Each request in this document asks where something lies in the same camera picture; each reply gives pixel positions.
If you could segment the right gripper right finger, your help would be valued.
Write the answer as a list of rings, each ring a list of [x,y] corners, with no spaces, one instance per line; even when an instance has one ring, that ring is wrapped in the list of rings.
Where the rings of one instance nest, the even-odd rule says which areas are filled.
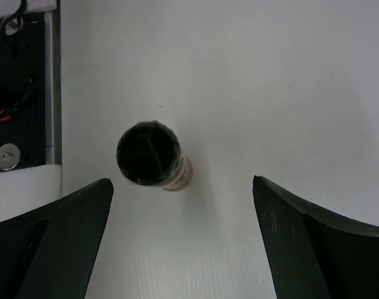
[[[379,298],[379,226],[262,176],[252,193],[277,298]]]

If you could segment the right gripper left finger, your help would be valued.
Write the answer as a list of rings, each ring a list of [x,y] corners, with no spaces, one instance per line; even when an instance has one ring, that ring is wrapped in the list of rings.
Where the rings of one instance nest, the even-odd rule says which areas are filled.
[[[0,222],[0,298],[84,298],[112,197],[103,178]]]

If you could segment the small black lid bottle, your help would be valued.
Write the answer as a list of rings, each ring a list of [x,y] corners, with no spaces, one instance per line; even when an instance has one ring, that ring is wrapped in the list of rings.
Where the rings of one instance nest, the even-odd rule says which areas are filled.
[[[159,121],[142,121],[118,141],[117,165],[131,183],[180,191],[193,175],[190,159],[173,130]]]

